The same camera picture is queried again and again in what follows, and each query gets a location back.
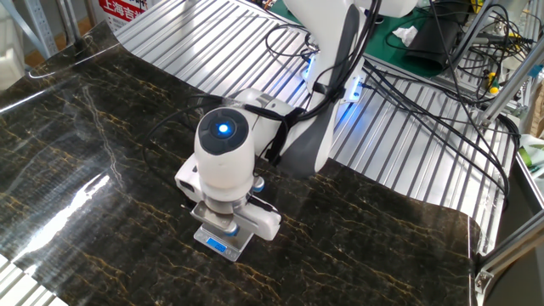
green object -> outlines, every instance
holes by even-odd
[[[276,13],[281,17],[285,17],[289,19],[290,21],[294,21],[300,25],[300,21],[298,21],[297,18],[289,10],[287,9],[287,6],[285,3],[283,3],[283,0],[278,0],[276,3],[274,3],[274,6],[270,8],[270,12]]]
[[[270,11],[283,16],[289,20],[300,22],[293,16],[288,10],[282,0],[278,0]],[[384,17],[383,23],[377,25],[374,34],[371,37],[368,45],[366,46],[366,53],[372,55],[380,60],[388,62],[406,71],[415,73],[422,77],[434,77],[437,76],[442,70],[432,70],[425,66],[421,66],[417,63],[413,63],[404,58],[405,50],[392,48],[385,43],[385,39],[388,38],[388,34],[397,30],[399,27],[409,28],[415,26],[418,30],[422,28],[425,20],[428,18],[428,13],[416,8],[413,12],[403,18],[390,18]],[[400,38],[395,35],[389,35],[389,43],[395,47],[406,48]]]
[[[519,155],[521,156],[521,159],[524,161],[525,166],[531,167],[533,165],[533,162],[530,159],[529,154],[525,150],[524,147],[519,148]]]

metal rod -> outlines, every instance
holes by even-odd
[[[8,11],[8,13],[13,17],[15,22],[17,22],[17,24],[19,24],[20,28],[23,30],[23,32],[28,36],[28,38],[34,44],[37,51],[43,56],[44,59],[47,59],[48,58],[48,52],[47,52],[45,46],[40,41],[40,39],[36,36],[36,34],[34,34],[34,32],[28,26],[28,24],[26,24],[26,21],[23,19],[23,17],[21,17],[19,12],[17,12],[17,8],[15,8],[15,6],[11,2],[11,0],[0,0],[0,3]]]
[[[496,275],[542,242],[544,242],[544,210],[511,234],[495,250],[484,256],[480,270]]]
[[[87,17],[91,22],[91,26],[96,26],[98,20],[96,19],[96,13],[94,12],[93,0],[85,0],[85,9],[87,10]]]
[[[462,38],[461,43],[459,44],[459,46],[461,47],[458,48],[452,56],[452,66],[454,69],[457,68],[467,50],[472,47],[473,41],[478,33],[480,33],[484,28],[484,21],[487,20],[492,11],[491,9],[488,9],[488,7],[492,4],[496,4],[497,2],[498,0],[485,1],[482,5],[482,8],[480,9],[478,15],[476,15],[473,23],[468,28],[467,34],[465,34],[465,36]]]
[[[512,100],[513,96],[519,91],[523,83],[529,77],[527,74],[536,65],[544,60],[544,39],[541,39],[531,50],[521,66],[510,76],[507,84],[501,89],[501,92],[496,96],[495,100],[479,116],[479,123],[484,125],[493,122],[507,104]]]
[[[57,0],[57,5],[60,11],[60,17],[66,30],[66,46],[71,45],[80,39],[82,36],[79,33],[77,26],[77,18],[74,13],[74,8],[71,6],[70,0]]]

marble surface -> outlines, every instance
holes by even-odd
[[[0,253],[69,305],[474,304],[477,224],[332,160],[307,180],[260,164],[284,223],[237,263],[194,241],[190,204],[141,146],[198,93],[106,24],[18,81],[0,96]],[[173,178],[193,137],[160,128],[150,164]]]

wire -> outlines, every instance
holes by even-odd
[[[386,85],[388,85],[389,88],[391,88],[391,90],[394,92],[395,90],[398,91],[398,89],[396,89],[394,87],[393,84],[391,84],[389,81],[387,81],[387,79],[385,79],[384,76],[381,75],[381,73],[373,66],[369,65],[368,66],[372,72],[374,74],[376,74],[382,81],[383,83],[385,83]],[[368,76],[372,79],[372,81],[374,81],[374,83],[376,84],[376,86],[378,88],[380,88],[382,91],[384,91],[385,93],[391,93],[391,91],[388,91],[367,69],[363,68],[363,70],[368,74]],[[393,94],[390,94],[389,97],[393,98],[395,100],[395,102],[397,103],[397,106],[398,107],[401,107],[402,109],[404,109],[405,111],[408,111],[410,113],[414,113],[413,110],[410,109],[410,106],[408,105],[405,105],[405,102],[409,103],[411,106],[415,107],[416,109],[419,110],[420,113],[422,113],[423,115],[425,116],[428,116],[429,118],[435,120],[437,123],[443,125],[444,127],[446,127],[448,130],[450,130],[452,133],[454,133],[457,137],[459,137],[461,140],[463,140],[465,143],[467,143],[468,145],[472,146],[476,151],[478,151],[480,154],[482,154],[485,158],[487,158],[488,160],[490,160],[490,162],[495,165],[494,161],[492,160],[491,156],[489,154],[487,154],[485,151],[483,151],[479,146],[477,146],[474,142],[472,142],[471,140],[467,139],[467,137],[463,134],[461,134],[459,131],[457,131],[456,129],[454,129],[451,125],[443,122],[442,120],[440,120],[438,117],[436,117],[435,115],[433,115],[432,113],[430,113],[428,110],[422,108],[420,105],[416,104],[415,102],[409,100],[407,97],[405,97],[404,95],[400,96],[401,99],[397,98],[395,95]],[[475,164],[473,161],[471,161],[470,158],[466,157],[462,152],[460,152],[457,148],[455,148],[452,144],[450,144],[446,139],[442,138],[441,136],[439,136],[435,131],[434,129],[435,128],[431,128],[427,123],[425,123],[423,121],[422,118],[418,117],[418,116],[414,116],[414,118],[421,124],[423,125],[428,131],[429,133],[431,133],[431,135],[433,137],[435,137],[436,139],[440,140],[442,143],[444,143],[444,145],[448,148],[450,148],[451,150],[453,150],[454,152],[456,152],[463,160],[465,160],[466,162],[468,162],[468,164],[470,164],[472,167],[474,167],[475,169],[477,169],[478,171],[480,171],[482,173],[482,175],[484,175],[486,178],[488,178],[493,184],[495,184],[497,186],[497,188],[499,190],[501,190],[503,193],[505,193],[505,189],[504,187],[496,180],[494,179],[492,176],[490,176],[484,169],[482,169],[480,166],[478,166],[477,164]]]
[[[156,176],[158,177],[164,184],[170,186],[171,188],[173,188],[174,190],[176,190],[179,194],[181,194],[186,200],[188,200],[187,196],[185,195],[185,193],[180,190],[178,188],[178,186],[176,186],[176,184],[174,182],[172,182],[171,179],[168,179],[168,178],[165,178],[163,177],[154,167],[152,167],[149,163],[149,161],[147,160],[147,155],[145,154],[147,149],[148,149],[148,145],[151,143],[151,137],[153,136],[153,134],[159,129],[161,128],[162,126],[164,126],[166,123],[170,122],[173,118],[181,115],[181,114],[186,114],[188,111],[191,111],[191,110],[194,110],[194,109],[198,109],[198,108],[202,108],[202,107],[208,107],[208,106],[212,106],[212,105],[220,105],[221,102],[223,101],[223,98],[222,97],[219,97],[219,96],[215,96],[215,95],[211,95],[211,94],[207,94],[207,93],[203,93],[203,94],[195,94],[195,95],[192,95],[190,97],[188,97],[187,99],[211,99],[212,102],[208,102],[208,103],[204,103],[204,104],[199,104],[199,105],[193,105],[193,106],[189,106],[189,107],[186,107],[182,110],[178,110],[176,111],[175,113],[167,116],[166,118],[162,119],[159,123],[157,123],[148,133],[147,135],[145,135],[145,138],[144,138],[144,143],[142,144],[142,159],[144,160],[144,163],[147,165],[147,167],[150,169],[150,171]],[[186,128],[188,128],[189,130],[193,131],[194,132],[194,128],[191,127],[190,125],[186,124],[185,122],[182,122],[182,125]]]
[[[280,29],[286,29],[286,28],[296,28],[296,29],[299,29],[299,30],[302,30],[302,31],[306,31],[308,34],[309,34],[309,31],[306,30],[305,27],[303,27],[302,25],[292,25],[292,24],[282,24],[282,25],[276,25],[274,26],[272,29],[270,29],[270,31],[268,33],[266,33],[266,35],[264,36],[264,44],[266,45],[266,48],[273,54],[276,54],[276,55],[279,55],[279,56],[287,56],[287,57],[298,57],[298,56],[311,56],[312,54],[316,54],[319,50],[315,50],[315,51],[310,51],[310,52],[307,52],[307,53],[300,53],[300,54],[283,54],[281,52],[278,52],[278,51],[275,51],[272,49],[272,47],[270,47],[270,44],[269,44],[269,37],[270,35],[275,32],[275,31],[278,31]]]
[[[448,66],[450,67],[450,71],[451,71],[451,76],[453,78],[453,82],[455,84],[455,87],[456,87],[456,91],[457,91],[457,95],[459,97],[461,97],[461,90],[459,89],[459,83],[457,81],[457,77],[456,77],[456,73],[455,73],[455,70],[453,69],[453,66],[452,66],[452,63],[451,63],[451,57],[448,53],[448,50],[447,50],[447,47],[446,47],[446,44],[445,44],[445,39],[444,39],[444,34],[442,33],[442,29],[440,28],[440,23],[439,23],[439,18],[438,16],[436,16],[436,8],[434,7],[434,2],[433,0],[429,0],[429,3],[431,5],[431,9],[433,10],[435,16],[434,16],[434,19],[436,21],[436,26],[438,28],[438,31],[439,31],[439,34],[440,34],[440,42],[442,43],[442,47],[444,48],[444,52],[446,53],[446,56],[448,58]],[[502,8],[504,10],[504,14],[505,14],[505,17],[507,19],[507,21],[509,21],[508,19],[508,12],[506,11],[506,9],[501,6],[500,4],[493,4],[493,5],[490,5],[490,7],[493,7],[493,6],[498,6],[500,8]],[[487,140],[485,139],[484,135],[479,131],[478,127],[476,126],[476,124],[474,123],[474,120],[473,118],[471,117],[470,115],[470,112],[468,111],[467,107],[465,106],[464,103],[461,102],[461,107],[464,109],[465,113],[467,114],[467,117],[468,117],[468,120],[470,121],[471,125],[474,127],[474,130],[476,131],[476,133],[478,134],[478,136],[481,138],[482,142],[484,143],[484,145],[489,149],[489,152],[490,152],[490,155],[493,157],[493,159],[491,158],[488,158],[488,160],[490,160],[490,162],[492,164],[494,164],[495,168],[499,171],[499,173],[501,174],[502,176],[502,181],[504,183],[504,186],[502,189],[504,195],[506,197],[508,197],[509,193],[510,193],[510,186],[509,186],[509,182],[508,182],[508,176],[507,174],[505,173],[504,171],[504,168],[502,167],[502,164],[501,162],[499,161],[499,158],[496,156],[495,152],[491,149],[491,146],[489,145],[489,143],[487,142]]]

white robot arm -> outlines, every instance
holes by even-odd
[[[282,172],[306,178],[321,170],[332,147],[332,133],[344,84],[361,73],[366,37],[364,9],[400,17],[417,0],[285,0],[320,46],[307,77],[313,92],[309,111],[293,109],[255,89],[232,97],[243,107],[207,113],[195,136],[195,154],[176,175],[178,187],[197,203],[191,213],[203,225],[195,239],[235,261],[252,235],[274,239],[281,216],[252,197],[262,188],[253,177],[255,155]]]

